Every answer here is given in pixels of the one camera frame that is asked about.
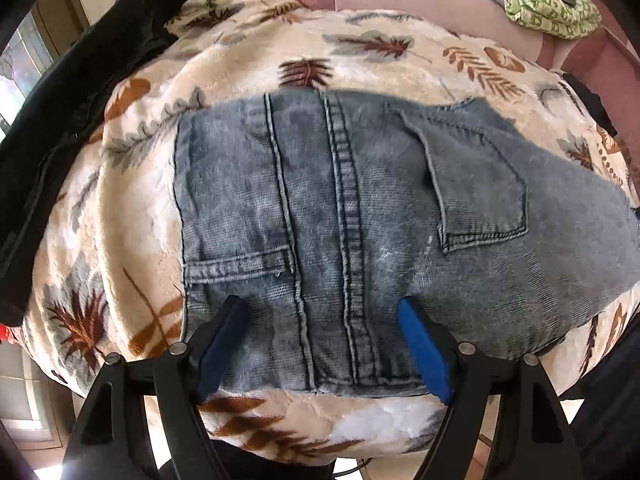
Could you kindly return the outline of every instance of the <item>metal rivet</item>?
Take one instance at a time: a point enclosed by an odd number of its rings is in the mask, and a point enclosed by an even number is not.
[[[113,366],[118,364],[120,362],[120,359],[122,359],[122,356],[120,354],[118,354],[117,352],[110,352],[107,354],[107,357],[104,358],[104,362],[109,366]]]
[[[473,346],[471,343],[460,343],[458,345],[458,350],[460,350],[461,354],[464,355],[473,355],[476,353],[476,347]]]
[[[183,343],[182,341],[178,341],[177,343],[169,346],[169,352],[171,355],[182,355],[187,351],[187,343]]]
[[[539,359],[533,354],[524,354],[524,362],[529,366],[535,366],[538,364]]]

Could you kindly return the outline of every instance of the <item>blue clamp pad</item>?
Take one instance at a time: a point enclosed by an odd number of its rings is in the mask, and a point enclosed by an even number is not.
[[[429,318],[415,298],[399,301],[398,323],[422,382],[441,402],[449,404],[458,375],[458,343],[444,325]]]
[[[246,303],[237,296],[229,296],[216,317],[209,321],[215,325],[207,330],[209,333],[213,332],[210,342],[206,343],[206,350],[201,356],[193,356],[198,360],[194,362],[199,371],[199,381],[195,391],[198,403],[204,402],[219,389],[231,356],[244,337],[248,319]]]

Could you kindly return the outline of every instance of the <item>green fabric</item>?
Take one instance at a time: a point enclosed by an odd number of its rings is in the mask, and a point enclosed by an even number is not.
[[[504,9],[511,21],[566,40],[588,36],[602,20],[590,0],[576,0],[575,7],[562,0],[504,0]]]

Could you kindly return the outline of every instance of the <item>fleece blanket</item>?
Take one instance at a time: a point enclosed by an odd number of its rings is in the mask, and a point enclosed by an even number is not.
[[[556,74],[491,40],[459,37],[420,16],[312,11],[297,0],[188,0],[166,27],[178,41],[116,87],[104,124],[70,170],[36,256],[26,318],[12,330],[46,374],[81,395],[109,352],[138,360],[180,338],[172,160],[187,110],[286,86],[359,89],[425,105],[477,96],[532,142],[615,182],[638,204],[626,147],[596,127]],[[558,392],[609,352],[639,300],[635,286],[542,358]],[[154,399],[147,408],[158,428]],[[309,465],[424,449],[444,411],[430,395],[278,389],[222,391],[201,408],[211,436]]]

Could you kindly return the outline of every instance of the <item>faded denim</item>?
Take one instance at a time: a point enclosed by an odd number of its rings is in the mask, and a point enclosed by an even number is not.
[[[639,279],[622,191],[482,100],[283,90],[188,112],[175,141],[185,338],[229,294],[223,387],[424,393],[396,321],[421,298],[492,356],[552,344]]]

